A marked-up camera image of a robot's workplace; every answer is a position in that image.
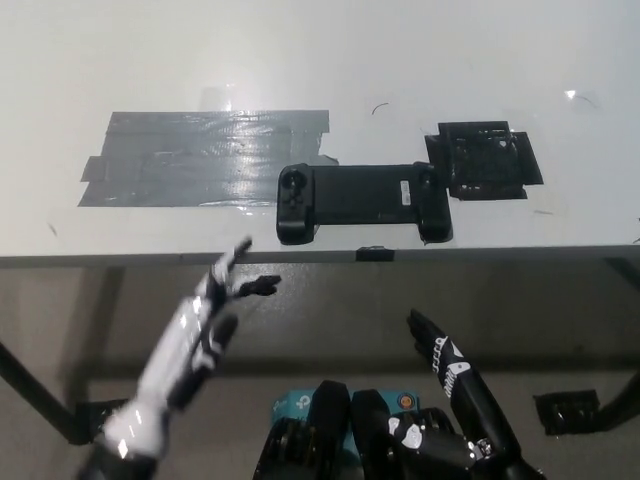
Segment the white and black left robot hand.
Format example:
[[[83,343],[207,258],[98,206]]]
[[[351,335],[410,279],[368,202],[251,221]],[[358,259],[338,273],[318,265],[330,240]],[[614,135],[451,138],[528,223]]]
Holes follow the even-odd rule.
[[[186,408],[218,368],[238,319],[229,304],[249,296],[270,296],[278,275],[236,279],[235,265],[251,249],[242,238],[206,270],[193,292],[180,301],[150,355],[136,392],[104,423],[101,443],[121,460],[161,459],[172,415]]]

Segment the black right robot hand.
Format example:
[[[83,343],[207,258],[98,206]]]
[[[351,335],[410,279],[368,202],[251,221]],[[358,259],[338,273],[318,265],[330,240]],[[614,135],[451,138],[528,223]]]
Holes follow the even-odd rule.
[[[390,419],[389,437],[416,458],[463,470],[507,470],[521,464],[521,446],[504,412],[452,337],[415,309],[407,325],[416,350],[437,376],[462,434],[438,431],[415,420]]]

